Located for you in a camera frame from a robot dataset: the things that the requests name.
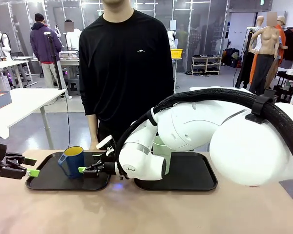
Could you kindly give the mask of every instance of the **blue mug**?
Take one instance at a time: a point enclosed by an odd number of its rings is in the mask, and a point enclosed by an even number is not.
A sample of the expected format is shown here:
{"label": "blue mug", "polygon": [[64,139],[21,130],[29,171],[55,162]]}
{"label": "blue mug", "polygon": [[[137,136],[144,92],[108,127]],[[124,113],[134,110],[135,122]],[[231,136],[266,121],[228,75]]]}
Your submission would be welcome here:
{"label": "blue mug", "polygon": [[[65,161],[67,163],[67,169],[63,167]],[[73,146],[66,149],[60,157],[58,165],[68,178],[74,179],[81,177],[83,174],[78,171],[78,167],[84,167],[84,149],[80,146]]]}

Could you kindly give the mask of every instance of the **person's neck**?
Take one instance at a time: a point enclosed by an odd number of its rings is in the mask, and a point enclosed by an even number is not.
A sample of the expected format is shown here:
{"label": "person's neck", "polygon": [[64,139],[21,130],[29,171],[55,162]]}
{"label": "person's neck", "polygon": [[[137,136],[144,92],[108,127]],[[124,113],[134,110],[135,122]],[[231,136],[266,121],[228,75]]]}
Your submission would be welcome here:
{"label": "person's neck", "polygon": [[129,19],[133,14],[133,9],[130,6],[129,1],[123,1],[116,5],[104,4],[103,18],[111,23],[120,23]]}

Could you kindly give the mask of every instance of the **beige tabletop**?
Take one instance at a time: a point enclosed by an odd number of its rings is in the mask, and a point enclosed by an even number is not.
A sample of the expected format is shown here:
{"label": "beige tabletop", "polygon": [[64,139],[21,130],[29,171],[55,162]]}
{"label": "beige tabletop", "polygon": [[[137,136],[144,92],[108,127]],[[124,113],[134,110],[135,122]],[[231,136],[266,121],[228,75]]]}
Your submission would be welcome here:
{"label": "beige tabletop", "polygon": [[[38,166],[52,152],[24,155]],[[293,200],[278,183],[249,188],[215,174],[207,193],[148,192],[116,176],[99,192],[42,192],[0,177],[0,234],[293,234]]]}

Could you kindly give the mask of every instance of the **purple hoodie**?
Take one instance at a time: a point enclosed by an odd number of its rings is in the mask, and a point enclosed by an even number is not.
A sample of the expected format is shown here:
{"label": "purple hoodie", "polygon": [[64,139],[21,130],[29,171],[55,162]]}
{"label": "purple hoodie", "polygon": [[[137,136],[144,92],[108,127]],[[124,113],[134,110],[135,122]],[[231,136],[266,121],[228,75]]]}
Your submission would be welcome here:
{"label": "purple hoodie", "polygon": [[40,22],[34,23],[31,29],[30,43],[37,59],[40,62],[53,62],[50,53],[49,41],[46,35],[43,34],[44,32],[50,32],[53,39],[53,45],[55,47],[54,52],[57,57],[57,61],[60,60],[59,52],[62,50],[62,44],[55,32]]}

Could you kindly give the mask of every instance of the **black pants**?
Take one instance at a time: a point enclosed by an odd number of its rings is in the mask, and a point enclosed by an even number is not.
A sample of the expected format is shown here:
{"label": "black pants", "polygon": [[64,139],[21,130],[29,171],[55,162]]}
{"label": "black pants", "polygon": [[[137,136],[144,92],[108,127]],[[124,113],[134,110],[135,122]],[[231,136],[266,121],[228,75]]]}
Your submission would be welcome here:
{"label": "black pants", "polygon": [[100,121],[99,127],[98,127],[98,135],[97,135],[98,141],[100,142],[104,138],[106,138],[107,136],[112,135],[113,139],[117,143],[119,138],[121,138],[122,134],[125,131],[126,131],[126,129],[124,129],[124,130],[115,129],[115,128],[108,126],[104,122]]}
{"label": "black pants", "polygon": [[250,73],[252,69],[254,56],[255,54],[253,54],[252,52],[248,52],[248,54],[245,56],[243,68],[241,68],[238,80],[235,85],[236,87],[240,88],[240,84],[243,81],[243,88],[247,88],[250,82]]}
{"label": "black pants", "polygon": [[256,95],[261,95],[264,93],[266,77],[269,69],[272,66],[273,60],[273,55],[258,54],[250,92]]}

